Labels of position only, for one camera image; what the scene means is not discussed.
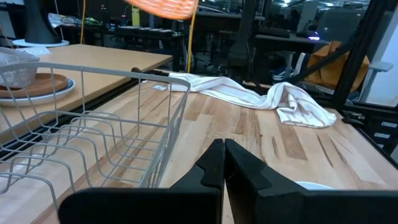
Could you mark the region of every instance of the white towel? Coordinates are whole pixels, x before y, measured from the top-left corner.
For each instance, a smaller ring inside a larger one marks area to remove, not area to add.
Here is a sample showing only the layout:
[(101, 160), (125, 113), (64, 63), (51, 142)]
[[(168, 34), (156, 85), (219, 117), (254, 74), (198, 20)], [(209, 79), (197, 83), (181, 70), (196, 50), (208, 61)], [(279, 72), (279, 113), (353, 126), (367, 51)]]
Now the white towel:
[[(260, 96), (227, 77), (199, 77), (188, 73), (170, 73), (169, 77), (190, 82), (192, 92), (206, 94), (247, 108), (276, 109), (280, 121), (284, 124), (324, 128), (333, 125), (336, 121), (336, 115), (323, 109), (304, 90), (287, 82), (272, 86), (268, 95)], [(173, 83), (171, 90), (186, 91), (187, 87)]]

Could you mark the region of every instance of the dish rack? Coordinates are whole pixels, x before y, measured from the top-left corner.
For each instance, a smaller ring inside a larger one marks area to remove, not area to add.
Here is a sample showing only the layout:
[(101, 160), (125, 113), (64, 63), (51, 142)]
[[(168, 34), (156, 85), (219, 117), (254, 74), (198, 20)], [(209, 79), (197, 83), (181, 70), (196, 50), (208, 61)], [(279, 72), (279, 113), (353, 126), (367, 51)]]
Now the dish rack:
[[(12, 192), (13, 187), (25, 191), (31, 188), (34, 194), (41, 194), (46, 188), (56, 211), (68, 194), (87, 187), (153, 188), (159, 185), (179, 134), (190, 89), (189, 82), (143, 73), (43, 62), (6, 65), (0, 67), (0, 75), (29, 68), (37, 68), (40, 72), (46, 70), (52, 76), (56, 72), (73, 74), (75, 80), (78, 78), (79, 82), (76, 80), (76, 88), (71, 95), (81, 96), (82, 111), (70, 112), (70, 108), (63, 110), (62, 101), (68, 101), (70, 96), (57, 102), (55, 90), (50, 105), (35, 106), (25, 91), (30, 106), (21, 107), (12, 96), (15, 102), (14, 113), (19, 113), (22, 118), (18, 125), (12, 124), (10, 114), (7, 113), (10, 108), (0, 108), (3, 117), (0, 122), (7, 124), (7, 130), (0, 133), (0, 138), (4, 140), (1, 136), (11, 136), (9, 140), (15, 139), (13, 144), (3, 144), (3, 140), (0, 142), (0, 152), (15, 154), (7, 160), (0, 158), (0, 204), (2, 197), (18, 193), (16, 190)], [(85, 95), (86, 84), (91, 81), (86, 76), (103, 77), (98, 74), (138, 80), (133, 93), (123, 97), (123, 100), (127, 100), (125, 106), (130, 109), (118, 108), (109, 113), (107, 110), (112, 106), (108, 104), (113, 103), (110, 101), (93, 111), (86, 110), (87, 102), (92, 100)], [(172, 94), (169, 89), (160, 91), (151, 88), (153, 82), (149, 81), (183, 85), (187, 90)], [(146, 106), (142, 105), (143, 101), (154, 101), (152, 96), (146, 94), (149, 91), (161, 92), (164, 98), (153, 109), (155, 112), (148, 112)], [(27, 111), (33, 116), (25, 116)], [(70, 116), (72, 120), (60, 125), (62, 116)], [(27, 131), (28, 137), (21, 134), (21, 128)]]

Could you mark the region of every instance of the wooden countertop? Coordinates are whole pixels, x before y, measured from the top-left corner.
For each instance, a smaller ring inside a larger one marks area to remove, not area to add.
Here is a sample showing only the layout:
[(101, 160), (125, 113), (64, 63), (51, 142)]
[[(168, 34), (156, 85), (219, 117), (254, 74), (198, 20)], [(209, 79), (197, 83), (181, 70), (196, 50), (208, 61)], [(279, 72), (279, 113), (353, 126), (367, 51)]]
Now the wooden countertop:
[[(164, 83), (147, 82), (141, 86), (141, 118), (143, 121), (164, 124), (167, 117), (168, 93), (155, 90), (154, 85), (167, 86)], [(114, 100), (99, 107), (96, 111), (112, 113), (124, 119), (136, 119), (137, 86)], [(182, 93), (172, 93), (171, 103), (175, 109)], [(398, 189), (398, 171), (383, 158), (351, 125), (344, 124), (341, 116), (333, 127), (311, 129), (299, 126), (289, 126), (279, 121), (275, 111), (252, 110), (232, 105), (199, 93), (190, 93), (187, 100), (180, 135), (175, 144), (161, 187), (169, 187), (181, 178), (203, 154), (204, 150), (216, 138), (232, 138), (261, 160), (268, 163), (282, 175), (295, 181), (308, 181), (324, 184), (336, 189)], [(102, 128), (110, 133), (110, 128), (100, 122), (90, 122), (94, 128)], [(137, 134), (136, 125), (123, 125), (127, 136)], [(155, 149), (156, 144), (149, 140), (159, 140), (164, 130), (158, 127), (141, 126), (139, 138), (143, 141), (134, 142), (133, 146)], [(102, 137), (87, 136), (97, 143), (99, 149), (99, 164), (104, 173), (112, 166), (106, 162)], [(118, 161), (120, 156), (115, 153), (115, 147), (121, 153), (128, 149), (122, 140), (110, 142), (109, 155), (112, 161)], [(90, 180), (95, 186), (104, 178), (96, 168), (92, 144), (81, 139), (72, 139), (68, 146), (84, 150)], [(42, 151), (36, 147), (34, 152)], [(152, 152), (132, 150), (128, 155), (150, 157)], [(68, 150), (60, 151), (52, 156), (60, 159), (72, 168), (73, 181), (76, 189), (87, 187), (81, 157)], [(125, 166), (145, 168), (147, 162), (137, 159), (124, 159)], [(0, 171), (8, 170), (8, 166), (0, 164)], [(58, 201), (72, 191), (65, 167), (44, 162), (31, 171), (32, 174), (46, 178), (53, 183)], [(138, 179), (142, 172), (133, 172), (119, 167), (112, 176), (128, 179)], [(0, 186), (5, 179), (0, 178)], [(112, 187), (135, 187), (136, 184), (126, 181), (112, 180), (105, 184)], [(223, 223), (233, 223), (228, 194), (225, 195)], [(10, 190), (1, 195), (0, 222), (4, 223), (55, 223), (57, 216), (51, 206), (52, 199), (49, 187), (42, 182), (23, 179), (13, 185)], [(28, 211), (24, 216), (20, 211)]]
[[(131, 50), (120, 50), (80, 44), (69, 45), (66, 47), (56, 47), (49, 50), (51, 51), (51, 54), (42, 55), (40, 57), (41, 62), (82, 65), (87, 67), (107, 68), (123, 71), (131, 71), (133, 67), (137, 67), (141, 70), (150, 70), (157, 68), (159, 65), (167, 63), (172, 59), (172, 56), (170, 55), (151, 54), (146, 52), (136, 52)], [(57, 101), (57, 108), (62, 111), (68, 111), (82, 105), (80, 72), (54, 70), (54, 73), (65, 75), (66, 77), (76, 81), (76, 87), (73, 92)], [(119, 85), (122, 85), (129, 80), (126, 77), (95, 73), (85, 73), (84, 79), (86, 102), (116, 88)], [(53, 109), (53, 103), (36, 106), (38, 113)], [(19, 124), (23, 120), (21, 114), (16, 108), (3, 106), (2, 110), (4, 110), (12, 125)], [(33, 115), (35, 115), (34, 110), (29, 107), (23, 107), (22, 112), (25, 116), (25, 119), (31, 118)], [(51, 119), (54, 119), (54, 117), (43, 116), (41, 119), (42, 122), (46, 123)], [(39, 124), (32, 123), (30, 124), (30, 127), (35, 129), (39, 127)], [(7, 131), (8, 129), (9, 126), (5, 122), (4, 118), (0, 116), (0, 143), (8, 142), (10, 139), (14, 139), (14, 136)], [(15, 129), (15, 131), (17, 131), (18, 135), (25, 134), (27, 132), (27, 128), (24, 125), (20, 125), (19, 128)]]

